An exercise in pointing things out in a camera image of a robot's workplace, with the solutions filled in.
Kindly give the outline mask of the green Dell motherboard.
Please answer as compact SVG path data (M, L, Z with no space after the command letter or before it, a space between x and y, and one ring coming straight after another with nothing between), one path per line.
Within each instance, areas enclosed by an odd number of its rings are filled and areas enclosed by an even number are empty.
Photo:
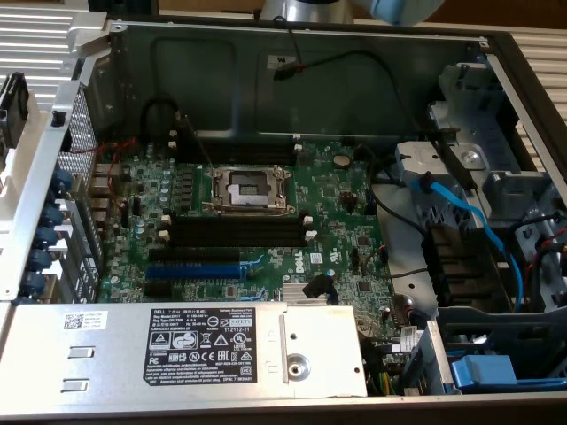
M333 166L333 157L346 154L348 169ZM415 312L393 287L403 273L389 268L388 248L378 222L378 206L370 193L371 166L364 148L339 142L294 145L288 201L303 218L304 247L187 247L239 250L235 263L149 262L154 248L171 246L173 217L218 216L203 210L210 199L211 168L200 152L180 160L149 146L143 156L121 165L118 204L101 227L103 274L97 289L101 303L141 302L284 302L285 283L308 284L318 274L333 280L330 293L339 305L353 308L358 332L394 355L410 350ZM148 266L239 265L239 279L146 279ZM169 281L170 299L145 297L148 281Z

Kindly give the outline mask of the silver CPU socket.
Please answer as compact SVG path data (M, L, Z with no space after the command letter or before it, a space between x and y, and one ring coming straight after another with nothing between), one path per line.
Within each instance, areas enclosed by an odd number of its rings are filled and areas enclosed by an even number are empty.
M296 212L288 201L286 189L292 174L278 165L223 166L214 168L208 176L211 180L210 199L201 203L208 213L282 217Z

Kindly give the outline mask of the silver chipset heatsink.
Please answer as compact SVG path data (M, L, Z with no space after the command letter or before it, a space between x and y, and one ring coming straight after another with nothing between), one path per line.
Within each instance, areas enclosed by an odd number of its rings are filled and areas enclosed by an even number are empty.
M338 305L338 298L334 295L321 295L317 298L307 297L302 289L306 285L299 283L285 283L282 288L282 300L288 305Z

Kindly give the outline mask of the long black expansion slot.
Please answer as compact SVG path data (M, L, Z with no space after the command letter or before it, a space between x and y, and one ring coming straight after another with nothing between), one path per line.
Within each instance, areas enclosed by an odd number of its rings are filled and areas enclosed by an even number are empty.
M149 262L235 263L240 261L239 250L229 248L154 248L148 253Z

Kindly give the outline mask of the blue expansion slot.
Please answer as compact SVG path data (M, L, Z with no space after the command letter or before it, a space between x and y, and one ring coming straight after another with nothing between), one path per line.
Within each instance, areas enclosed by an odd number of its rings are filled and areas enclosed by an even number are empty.
M239 279L239 265L168 265L148 266L145 270L146 279Z

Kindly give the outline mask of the thin metal locking lever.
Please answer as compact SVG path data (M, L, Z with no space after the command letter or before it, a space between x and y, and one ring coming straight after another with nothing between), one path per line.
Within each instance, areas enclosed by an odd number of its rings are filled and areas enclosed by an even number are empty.
M203 158L206 160L206 163L209 165L209 167L211 168L211 171L214 170L214 164L208 154L208 152L206 151L206 147L203 144L203 142L200 140L197 131L194 129L194 127L191 124L190 118L187 114L183 115L183 120L187 126L187 128L190 131L190 135L193 137L193 139L196 141L196 143L198 144L198 147L201 151L201 154L203 155Z

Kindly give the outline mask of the open black silver PC case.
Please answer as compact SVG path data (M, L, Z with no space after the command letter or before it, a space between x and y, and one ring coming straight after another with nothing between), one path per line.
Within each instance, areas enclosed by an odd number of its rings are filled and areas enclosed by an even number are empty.
M143 156L149 146L184 160L199 147L183 115L197 132L272 133L303 142L339 142L364 148L370 158L368 185L389 254L389 268L414 277L410 255L393 262L393 238L424 237L417 222L395 204L403 190L396 147L431 133L426 109L440 98L442 70L461 62L494 58L503 68L548 149L550 162L567 182L567 126L516 41L503 32L430 28L295 24L271 21L107 16L105 34L90 36L77 80L59 87L51 112L65 111L63 127L51 115L39 140L15 229L0 253L0 355L20 306L93 307L101 303L104 243L95 223L89 186L96 165ZM74 177L67 193L54 193L56 169ZM41 296L20 292L27 257L34 249L42 209L59 204L65 214L54 228L58 243L48 251ZM141 424L191 421L363 423L419 425L439 414L446 425L470 421L550 422L567 425L567 395L536 394L420 396L400 385L401 374L427 321L415 312L412 345L394 355L357 330L367 393L358 398L303 398L169 403L0 406L7 421L76 422L120 419Z

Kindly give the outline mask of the short black expansion slot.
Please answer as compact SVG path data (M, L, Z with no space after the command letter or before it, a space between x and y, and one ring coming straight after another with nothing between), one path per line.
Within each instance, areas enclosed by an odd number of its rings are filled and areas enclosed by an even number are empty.
M173 294L172 283L169 281L148 281L144 285L143 293L148 298L170 299Z

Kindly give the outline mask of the silver metal disk bay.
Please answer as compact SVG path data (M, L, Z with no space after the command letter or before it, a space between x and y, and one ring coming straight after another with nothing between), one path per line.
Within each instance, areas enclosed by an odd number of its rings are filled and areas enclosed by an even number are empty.
M517 285L510 313L567 307L567 182L519 95L494 58L446 66L438 86L426 109L431 133L395 150L395 204L424 231L415 243L393 238L393 262L407 254L418 268L394 281L396 294L413 312L437 312L422 242L429 226L446 224L485 231Z

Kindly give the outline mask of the metal port block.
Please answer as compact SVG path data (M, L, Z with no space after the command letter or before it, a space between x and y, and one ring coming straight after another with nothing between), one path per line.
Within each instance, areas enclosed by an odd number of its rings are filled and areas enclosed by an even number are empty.
M121 165L101 163L96 165L89 186L89 198L95 223L103 227L118 203Z

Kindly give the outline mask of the blue card slot latch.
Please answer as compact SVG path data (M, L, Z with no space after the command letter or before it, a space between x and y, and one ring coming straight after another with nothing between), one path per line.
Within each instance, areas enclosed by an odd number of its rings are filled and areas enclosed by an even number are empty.
M20 292L27 296L41 296L45 291L46 281L42 274L26 272L22 276Z
M59 204L46 204L42 209L41 219L45 226L55 227L63 223L65 214L60 210Z
M41 272L49 269L52 264L52 256L48 251L33 249L27 257L26 270L30 272Z
M54 228L38 226L35 230L33 246L35 249L47 250L58 243L59 235Z
M74 177L64 169L56 169L50 180L50 189L54 193L67 193L73 186Z

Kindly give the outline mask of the silver power supply unit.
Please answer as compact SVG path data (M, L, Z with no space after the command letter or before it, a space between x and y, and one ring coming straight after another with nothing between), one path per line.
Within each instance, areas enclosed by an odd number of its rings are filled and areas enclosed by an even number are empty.
M0 355L0 406L163 406L366 393L347 306L23 305Z

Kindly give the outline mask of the grey blue drive cage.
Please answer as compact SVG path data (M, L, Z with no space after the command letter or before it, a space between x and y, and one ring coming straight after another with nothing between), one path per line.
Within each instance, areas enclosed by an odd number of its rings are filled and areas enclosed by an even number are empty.
M466 355L507 355L514 388L462 393L451 364ZM567 307L548 313L484 313L443 307L427 321L401 374L400 385L420 396L567 395Z

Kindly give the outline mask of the blue plastic drive latch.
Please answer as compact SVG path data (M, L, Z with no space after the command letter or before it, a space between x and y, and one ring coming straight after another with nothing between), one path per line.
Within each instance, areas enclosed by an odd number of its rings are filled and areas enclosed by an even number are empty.
M455 386L462 393L490 392L517 386L507 355L466 355L451 364Z

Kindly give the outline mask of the black ribbed bracket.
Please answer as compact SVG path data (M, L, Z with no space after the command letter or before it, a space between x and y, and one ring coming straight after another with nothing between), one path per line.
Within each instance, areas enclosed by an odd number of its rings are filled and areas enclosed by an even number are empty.
M516 284L501 271L502 255L481 228L460 230L446 224L428 228L423 257L439 307L471 307L485 313L510 313Z

